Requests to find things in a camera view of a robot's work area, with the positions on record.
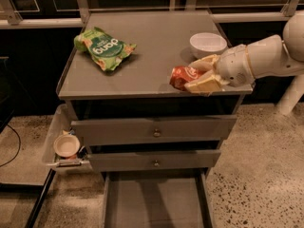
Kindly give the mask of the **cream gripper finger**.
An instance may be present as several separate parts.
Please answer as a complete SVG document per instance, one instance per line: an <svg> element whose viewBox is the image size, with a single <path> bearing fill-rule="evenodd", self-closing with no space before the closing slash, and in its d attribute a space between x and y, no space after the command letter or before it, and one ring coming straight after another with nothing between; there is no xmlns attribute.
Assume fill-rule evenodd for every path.
<svg viewBox="0 0 304 228"><path fill-rule="evenodd" d="M217 54L209 55L192 62L189 66L201 71L209 71L216 68L216 64L219 60Z"/></svg>
<svg viewBox="0 0 304 228"><path fill-rule="evenodd" d="M185 88L191 93L211 94L212 92L222 91L229 82L224 80L213 70L209 70L198 79L185 84Z"/></svg>

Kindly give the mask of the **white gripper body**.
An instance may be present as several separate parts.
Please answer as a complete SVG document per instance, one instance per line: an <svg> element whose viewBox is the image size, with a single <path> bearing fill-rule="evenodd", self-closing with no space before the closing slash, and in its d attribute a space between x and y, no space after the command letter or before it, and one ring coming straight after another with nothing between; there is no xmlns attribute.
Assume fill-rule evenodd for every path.
<svg viewBox="0 0 304 228"><path fill-rule="evenodd" d="M238 45L224 51L217 61L216 72L230 86L252 84L255 77L250 67L248 48Z"/></svg>

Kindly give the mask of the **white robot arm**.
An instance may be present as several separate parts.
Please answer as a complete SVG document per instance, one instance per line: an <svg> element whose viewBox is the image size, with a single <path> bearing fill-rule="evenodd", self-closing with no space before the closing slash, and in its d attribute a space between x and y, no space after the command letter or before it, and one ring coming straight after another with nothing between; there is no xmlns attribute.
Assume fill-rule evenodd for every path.
<svg viewBox="0 0 304 228"><path fill-rule="evenodd" d="M245 86L267 76L294 79L277 104L281 114L292 112L304 94L304 11L293 15L283 34L273 35L249 45L226 49L190 64L204 74L185 85L191 93L211 94L226 86Z"/></svg>

